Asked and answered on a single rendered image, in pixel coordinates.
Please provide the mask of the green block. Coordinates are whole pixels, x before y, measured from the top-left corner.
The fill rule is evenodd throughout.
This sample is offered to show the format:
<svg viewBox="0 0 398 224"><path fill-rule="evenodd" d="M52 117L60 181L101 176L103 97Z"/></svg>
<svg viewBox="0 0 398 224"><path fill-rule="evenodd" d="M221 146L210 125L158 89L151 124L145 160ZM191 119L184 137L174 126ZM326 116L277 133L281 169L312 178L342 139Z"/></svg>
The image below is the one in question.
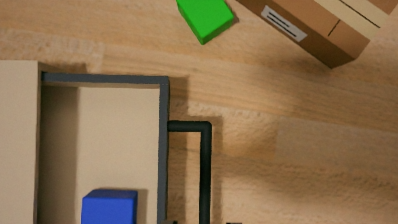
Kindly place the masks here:
<svg viewBox="0 0 398 224"><path fill-rule="evenodd" d="M176 3L201 45L231 27L234 15L224 0L176 0Z"/></svg>

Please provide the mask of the blue block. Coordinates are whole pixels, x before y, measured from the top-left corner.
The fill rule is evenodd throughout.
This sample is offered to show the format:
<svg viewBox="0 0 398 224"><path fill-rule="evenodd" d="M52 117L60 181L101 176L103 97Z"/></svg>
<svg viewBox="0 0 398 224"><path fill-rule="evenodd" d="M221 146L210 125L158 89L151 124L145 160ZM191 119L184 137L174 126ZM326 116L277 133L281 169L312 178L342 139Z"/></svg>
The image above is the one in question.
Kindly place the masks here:
<svg viewBox="0 0 398 224"><path fill-rule="evenodd" d="M136 224L138 191L93 189L82 198L81 224Z"/></svg>

